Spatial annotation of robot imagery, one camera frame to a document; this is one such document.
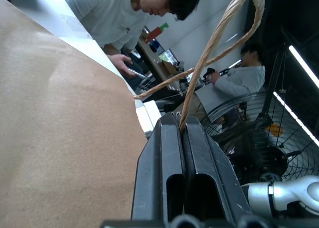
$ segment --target white wall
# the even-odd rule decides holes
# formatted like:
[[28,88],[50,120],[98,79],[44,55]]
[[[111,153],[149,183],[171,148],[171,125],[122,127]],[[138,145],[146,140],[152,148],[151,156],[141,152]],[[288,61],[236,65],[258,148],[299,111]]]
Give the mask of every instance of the white wall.
[[[165,22],[169,28],[158,37],[164,49],[171,49],[178,60],[185,62],[185,68],[195,66],[203,53],[207,42],[222,18],[226,7],[232,0],[200,0],[197,10],[185,21],[176,21],[174,16],[167,14],[164,17],[156,16],[148,24],[150,30],[161,26]],[[242,35],[246,21],[247,5],[241,10],[228,25],[224,36],[213,52],[212,57],[221,53],[232,45],[239,36],[225,43],[236,33]],[[239,49],[233,51],[222,60],[212,65],[217,70],[228,68],[240,58]]]

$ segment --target twine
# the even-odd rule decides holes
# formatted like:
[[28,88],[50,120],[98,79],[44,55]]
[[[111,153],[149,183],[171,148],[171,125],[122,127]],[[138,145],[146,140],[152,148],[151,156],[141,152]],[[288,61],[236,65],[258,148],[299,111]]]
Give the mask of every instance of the twine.
[[183,111],[181,114],[181,120],[180,120],[180,124],[179,124],[179,130],[181,132],[183,132],[185,124],[186,124],[186,119],[187,119],[192,95],[193,95],[195,87],[196,87],[196,82],[199,79],[200,74],[201,74],[202,70],[204,69],[204,67],[223,58],[224,56],[226,56],[230,51],[232,51],[236,47],[243,45],[255,33],[255,31],[257,30],[257,28],[259,27],[259,25],[261,23],[261,19],[262,19],[263,13],[264,13],[265,0],[252,0],[254,5],[255,5],[256,12],[255,12],[254,24],[251,27],[251,29],[241,39],[239,39],[235,44],[230,46],[223,53],[221,53],[220,55],[218,55],[218,56],[216,56],[213,59],[208,61],[210,54],[217,47],[217,45],[218,45],[218,43],[223,35],[223,32],[226,29],[227,24],[231,21],[231,19],[235,16],[235,14],[241,9],[241,7],[243,6],[245,1],[246,0],[233,0],[229,4],[229,6],[226,9],[226,12],[224,13],[221,21],[219,22],[217,28],[215,29],[212,37],[210,38],[210,40],[209,40],[209,42],[204,50],[204,53],[202,54],[202,56],[201,56],[201,58],[200,58],[200,60],[195,68],[192,68],[192,69],[187,70],[183,73],[180,73],[180,74],[164,81],[163,83],[155,86],[154,88],[148,90],[147,92],[145,92],[141,95],[134,96],[134,99],[142,99],[142,98],[146,97],[147,95],[152,94],[152,93],[160,90],[161,88],[167,86],[168,84],[175,82],[177,80],[180,80],[180,79],[184,78],[185,76],[194,72],[194,74],[191,78],[189,88],[187,90],[187,94],[186,94],[184,106],[183,106]]

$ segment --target black fan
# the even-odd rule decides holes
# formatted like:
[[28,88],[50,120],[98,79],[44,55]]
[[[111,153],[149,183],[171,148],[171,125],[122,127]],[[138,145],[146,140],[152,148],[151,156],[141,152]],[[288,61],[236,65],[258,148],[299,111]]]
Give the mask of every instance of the black fan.
[[319,99],[274,92],[286,53],[277,57],[267,91],[225,102],[201,121],[241,184],[319,174]]

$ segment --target metal arm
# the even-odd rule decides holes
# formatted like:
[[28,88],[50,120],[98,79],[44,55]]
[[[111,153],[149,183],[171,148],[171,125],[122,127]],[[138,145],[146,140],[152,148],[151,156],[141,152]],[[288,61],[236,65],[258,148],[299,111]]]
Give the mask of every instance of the metal arm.
[[319,177],[242,186],[253,213],[266,217],[319,217]]

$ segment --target brown paper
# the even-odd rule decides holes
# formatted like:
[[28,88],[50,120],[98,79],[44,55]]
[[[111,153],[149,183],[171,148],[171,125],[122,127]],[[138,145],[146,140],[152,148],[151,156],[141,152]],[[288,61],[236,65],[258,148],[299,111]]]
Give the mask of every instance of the brown paper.
[[145,145],[125,82],[0,0],[0,227],[129,219]]

